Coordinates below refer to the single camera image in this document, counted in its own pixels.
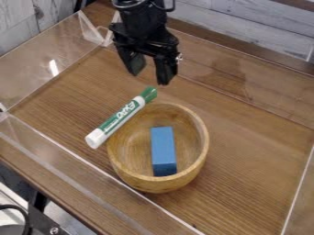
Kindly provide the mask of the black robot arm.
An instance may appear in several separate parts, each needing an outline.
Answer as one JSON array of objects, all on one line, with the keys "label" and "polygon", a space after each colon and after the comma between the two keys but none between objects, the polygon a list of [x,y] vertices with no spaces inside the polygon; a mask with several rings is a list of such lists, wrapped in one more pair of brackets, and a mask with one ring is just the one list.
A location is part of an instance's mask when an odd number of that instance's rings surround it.
[{"label": "black robot arm", "polygon": [[144,56],[154,58],[156,83],[167,85],[178,74],[182,56],[179,39],[167,30],[164,0],[112,0],[122,21],[110,24],[112,42],[127,71],[136,76],[146,66]]}]

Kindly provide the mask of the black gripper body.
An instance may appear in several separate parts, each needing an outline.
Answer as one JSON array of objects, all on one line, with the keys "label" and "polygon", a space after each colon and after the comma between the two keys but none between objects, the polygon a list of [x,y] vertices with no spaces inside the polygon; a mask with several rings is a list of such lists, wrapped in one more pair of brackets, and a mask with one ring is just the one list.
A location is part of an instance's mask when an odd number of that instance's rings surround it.
[{"label": "black gripper body", "polygon": [[175,6],[114,5],[120,21],[110,24],[115,47],[139,46],[143,56],[155,58],[159,54],[180,56],[179,39],[167,30],[167,13]]}]

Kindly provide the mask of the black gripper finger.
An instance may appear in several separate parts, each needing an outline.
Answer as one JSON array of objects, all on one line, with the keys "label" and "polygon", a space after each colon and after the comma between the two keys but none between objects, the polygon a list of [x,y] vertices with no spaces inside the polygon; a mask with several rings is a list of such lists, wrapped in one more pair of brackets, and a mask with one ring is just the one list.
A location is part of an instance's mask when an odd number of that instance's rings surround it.
[{"label": "black gripper finger", "polygon": [[127,71],[136,76],[146,66],[146,59],[140,47],[119,45],[116,49]]},{"label": "black gripper finger", "polygon": [[162,55],[159,54],[155,58],[156,66],[156,83],[159,85],[167,85],[172,77],[178,74],[178,54]]}]

